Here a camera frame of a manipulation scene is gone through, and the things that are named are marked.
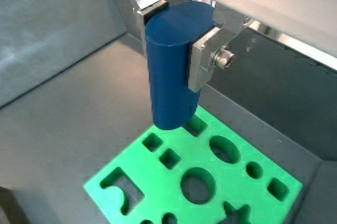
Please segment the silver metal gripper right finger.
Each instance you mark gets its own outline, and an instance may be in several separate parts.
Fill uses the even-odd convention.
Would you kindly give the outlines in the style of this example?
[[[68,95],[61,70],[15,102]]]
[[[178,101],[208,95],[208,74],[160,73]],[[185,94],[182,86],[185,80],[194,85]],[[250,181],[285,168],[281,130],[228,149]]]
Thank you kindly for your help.
[[[190,46],[188,88],[197,93],[212,78],[216,67],[225,69],[234,57],[228,44],[249,27],[253,20],[242,13],[217,3],[213,10],[214,27]]]

